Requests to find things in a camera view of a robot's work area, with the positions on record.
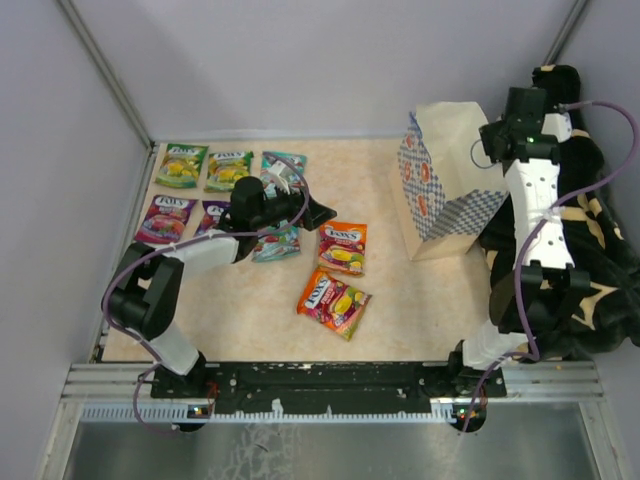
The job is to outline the blue checkered paper bag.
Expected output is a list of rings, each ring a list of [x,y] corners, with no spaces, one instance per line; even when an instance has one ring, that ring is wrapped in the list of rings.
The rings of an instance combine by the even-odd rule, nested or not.
[[[409,113],[389,182],[411,261],[464,255],[508,196],[479,144],[488,123],[475,102],[436,102]]]

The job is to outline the purple snack packet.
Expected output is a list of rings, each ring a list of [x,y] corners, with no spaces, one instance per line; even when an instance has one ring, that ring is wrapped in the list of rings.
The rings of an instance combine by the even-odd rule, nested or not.
[[[228,201],[203,200],[203,216],[195,230],[194,236],[199,237],[210,230],[218,228],[220,219],[224,212],[230,207]]]
[[[177,243],[182,239],[195,204],[195,199],[155,195],[134,240],[158,245]]]

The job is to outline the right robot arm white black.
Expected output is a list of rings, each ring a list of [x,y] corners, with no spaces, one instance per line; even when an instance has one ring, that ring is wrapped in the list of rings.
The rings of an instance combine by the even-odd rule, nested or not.
[[[588,293],[589,275],[575,266],[556,204],[560,144],[570,131],[569,117],[535,87],[510,88],[501,118],[479,130],[507,183],[516,250],[512,270],[492,288],[488,320],[450,354],[446,380],[458,395],[479,392],[509,358],[539,361],[537,337],[570,320]]]

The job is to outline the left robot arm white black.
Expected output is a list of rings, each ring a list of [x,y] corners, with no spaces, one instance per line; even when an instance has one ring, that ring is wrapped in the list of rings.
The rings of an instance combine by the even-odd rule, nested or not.
[[[239,180],[218,227],[188,241],[154,248],[132,243],[125,251],[102,299],[109,326],[150,353],[154,362],[173,373],[172,383],[184,395],[201,394],[208,384],[206,359],[174,322],[182,281],[208,270],[244,260],[269,227],[314,231],[337,212],[316,202],[308,184],[274,197],[260,179]]]

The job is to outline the green snack packet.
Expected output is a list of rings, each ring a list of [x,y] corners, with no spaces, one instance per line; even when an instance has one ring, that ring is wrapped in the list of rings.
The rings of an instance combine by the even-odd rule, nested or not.
[[[195,188],[207,152],[204,145],[169,143],[155,183],[174,189]]]
[[[254,154],[250,150],[209,155],[205,192],[231,192],[236,182],[250,175]]]

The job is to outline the orange snack packet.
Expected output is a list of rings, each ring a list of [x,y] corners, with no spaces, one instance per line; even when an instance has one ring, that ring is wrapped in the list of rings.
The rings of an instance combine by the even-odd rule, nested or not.
[[[296,305],[296,313],[350,341],[372,296],[316,268]]]
[[[319,229],[318,267],[351,276],[364,274],[367,225],[328,221]]]

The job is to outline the teal snack packet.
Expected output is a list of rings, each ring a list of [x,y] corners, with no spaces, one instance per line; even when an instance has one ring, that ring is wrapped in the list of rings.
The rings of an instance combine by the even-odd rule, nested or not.
[[[281,160],[285,165],[289,166],[295,173],[300,175],[304,173],[307,156],[301,154],[294,153],[285,153],[285,152],[277,152],[277,151],[263,151],[262,159],[264,157],[277,158]]]
[[[252,260],[262,263],[283,260],[301,252],[299,229],[289,227],[279,233],[270,229],[268,234],[258,240],[252,252]]]

